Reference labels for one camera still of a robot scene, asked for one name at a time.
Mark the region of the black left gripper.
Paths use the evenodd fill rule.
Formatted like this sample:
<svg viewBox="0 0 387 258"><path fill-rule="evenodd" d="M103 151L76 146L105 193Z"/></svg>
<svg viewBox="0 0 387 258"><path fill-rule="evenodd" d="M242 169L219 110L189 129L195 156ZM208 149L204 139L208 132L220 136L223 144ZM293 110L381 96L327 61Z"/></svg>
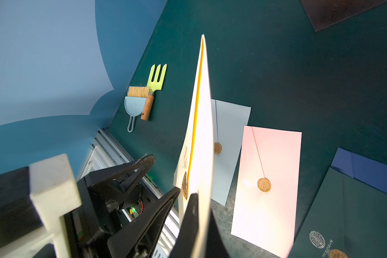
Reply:
<svg viewBox="0 0 387 258"><path fill-rule="evenodd" d="M153 155L105 168L81 178L82 204L66 218L74 258L150 258L181 189L174 187L133 221L123 210L142 200L143 177Z"/></svg>

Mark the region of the cream yellow envelope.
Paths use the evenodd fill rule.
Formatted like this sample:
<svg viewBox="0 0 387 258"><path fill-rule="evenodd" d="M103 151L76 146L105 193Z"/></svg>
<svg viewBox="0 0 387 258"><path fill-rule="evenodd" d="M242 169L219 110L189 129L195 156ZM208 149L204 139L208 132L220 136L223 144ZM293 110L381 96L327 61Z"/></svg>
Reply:
<svg viewBox="0 0 387 258"><path fill-rule="evenodd" d="M203 258L211 213L213 178L213 119L205 36L201 36L188 126L174 173L180 226L191 194L198 194L199 228L191 258Z"/></svg>

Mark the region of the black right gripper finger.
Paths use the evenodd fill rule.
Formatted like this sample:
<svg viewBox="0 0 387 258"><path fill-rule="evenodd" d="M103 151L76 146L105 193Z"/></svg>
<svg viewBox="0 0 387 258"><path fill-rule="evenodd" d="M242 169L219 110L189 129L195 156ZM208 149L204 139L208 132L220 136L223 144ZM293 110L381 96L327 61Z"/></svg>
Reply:
<svg viewBox="0 0 387 258"><path fill-rule="evenodd" d="M198 228L198 194L193 193L189 198L178 238L169 255L170 258L191 257L194 250Z"/></svg>

